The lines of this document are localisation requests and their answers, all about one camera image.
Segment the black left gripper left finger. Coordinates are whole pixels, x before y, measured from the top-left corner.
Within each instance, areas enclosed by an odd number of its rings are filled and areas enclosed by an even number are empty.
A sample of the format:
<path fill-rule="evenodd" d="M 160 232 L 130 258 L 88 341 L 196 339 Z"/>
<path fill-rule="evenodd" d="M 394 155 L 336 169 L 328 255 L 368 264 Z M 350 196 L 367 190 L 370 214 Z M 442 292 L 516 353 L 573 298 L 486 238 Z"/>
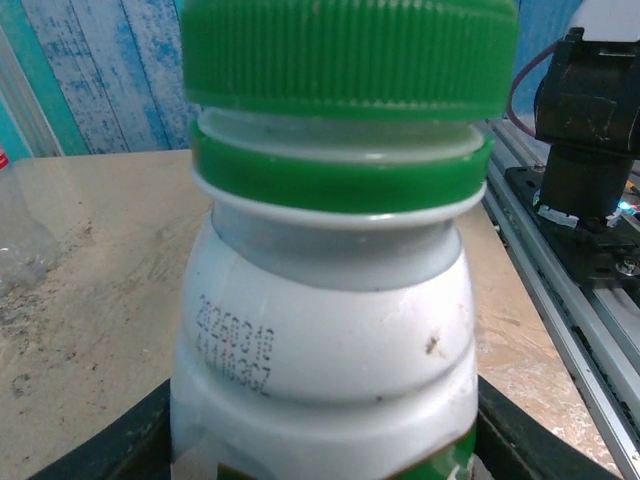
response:
<path fill-rule="evenodd" d="M 112 424 L 33 474 L 33 479 L 169 479 L 170 382 Z"/>

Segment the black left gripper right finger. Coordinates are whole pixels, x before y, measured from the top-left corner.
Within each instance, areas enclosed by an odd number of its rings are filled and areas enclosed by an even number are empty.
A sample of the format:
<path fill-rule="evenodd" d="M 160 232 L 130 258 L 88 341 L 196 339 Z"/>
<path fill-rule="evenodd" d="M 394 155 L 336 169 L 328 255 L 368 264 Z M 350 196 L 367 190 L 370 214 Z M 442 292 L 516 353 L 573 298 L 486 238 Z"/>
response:
<path fill-rule="evenodd" d="M 614 479 L 484 379 L 478 381 L 475 454 L 495 479 Z"/>

